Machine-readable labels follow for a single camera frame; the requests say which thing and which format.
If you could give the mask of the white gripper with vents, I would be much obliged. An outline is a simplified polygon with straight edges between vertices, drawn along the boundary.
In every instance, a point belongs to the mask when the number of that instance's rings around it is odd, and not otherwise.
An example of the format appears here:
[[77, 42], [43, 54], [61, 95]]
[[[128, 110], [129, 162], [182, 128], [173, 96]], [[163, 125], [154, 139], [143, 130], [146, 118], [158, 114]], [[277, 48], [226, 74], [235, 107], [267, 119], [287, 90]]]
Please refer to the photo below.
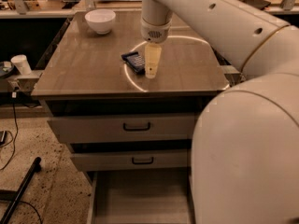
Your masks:
[[162, 47], [159, 44], [168, 38], [170, 27], [171, 22], [163, 25], [152, 25], [141, 20], [141, 35], [145, 41], [149, 42], [145, 46], [145, 74], [147, 78], [156, 77], [162, 54]]

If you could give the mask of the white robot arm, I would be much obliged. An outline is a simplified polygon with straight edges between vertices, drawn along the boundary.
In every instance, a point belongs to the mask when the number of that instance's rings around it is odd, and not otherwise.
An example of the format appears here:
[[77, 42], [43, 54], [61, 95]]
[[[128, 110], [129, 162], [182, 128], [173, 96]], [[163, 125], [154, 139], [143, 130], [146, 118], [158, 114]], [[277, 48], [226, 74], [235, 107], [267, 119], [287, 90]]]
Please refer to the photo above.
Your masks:
[[143, 0], [142, 21], [178, 15], [246, 80], [202, 111], [192, 139], [197, 224], [298, 224], [297, 27], [238, 0]]

